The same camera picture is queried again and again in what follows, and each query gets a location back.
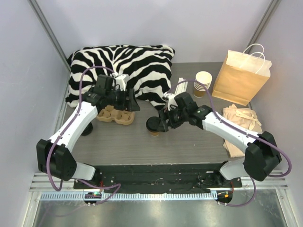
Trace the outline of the single paper cup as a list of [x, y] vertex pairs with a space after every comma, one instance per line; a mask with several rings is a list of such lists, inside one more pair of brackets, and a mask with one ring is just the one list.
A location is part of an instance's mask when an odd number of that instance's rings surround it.
[[149, 131], [151, 136], [157, 137], [159, 136], [160, 132], [159, 131]]

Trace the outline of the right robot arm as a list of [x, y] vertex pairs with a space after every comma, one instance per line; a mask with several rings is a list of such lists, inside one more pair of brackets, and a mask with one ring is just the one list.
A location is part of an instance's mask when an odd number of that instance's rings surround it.
[[264, 181], [281, 162], [273, 135], [267, 131], [257, 133], [228, 121], [213, 108], [198, 106], [191, 95], [183, 92], [173, 96], [173, 104], [159, 110], [158, 131], [167, 132], [188, 122], [202, 130], [227, 140], [244, 153], [244, 158], [227, 161], [214, 174], [214, 182], [226, 186], [232, 179], [249, 176]]

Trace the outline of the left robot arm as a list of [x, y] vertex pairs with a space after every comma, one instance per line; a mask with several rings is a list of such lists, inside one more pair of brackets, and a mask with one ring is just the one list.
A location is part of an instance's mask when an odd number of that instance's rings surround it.
[[99, 75], [95, 86], [82, 94], [79, 104], [64, 125], [48, 140], [37, 143], [38, 169], [63, 181], [81, 179], [91, 189], [100, 185], [101, 177], [94, 166], [76, 162], [72, 150], [88, 125], [106, 106], [117, 110], [139, 111], [134, 89], [127, 88], [126, 74], [117, 77]]

